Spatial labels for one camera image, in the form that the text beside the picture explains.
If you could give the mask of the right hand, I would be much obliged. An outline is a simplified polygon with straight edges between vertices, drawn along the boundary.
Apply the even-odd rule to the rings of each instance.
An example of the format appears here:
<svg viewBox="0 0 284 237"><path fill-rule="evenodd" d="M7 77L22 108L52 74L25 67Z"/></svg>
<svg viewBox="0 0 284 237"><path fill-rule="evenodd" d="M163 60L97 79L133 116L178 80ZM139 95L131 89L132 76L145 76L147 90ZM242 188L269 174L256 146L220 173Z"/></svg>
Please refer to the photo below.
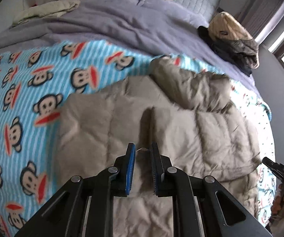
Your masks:
<svg viewBox="0 0 284 237"><path fill-rule="evenodd" d="M284 183L279 185L279 194L273 201L270 217L272 224L277 224L281 220L284 220Z"/></svg>

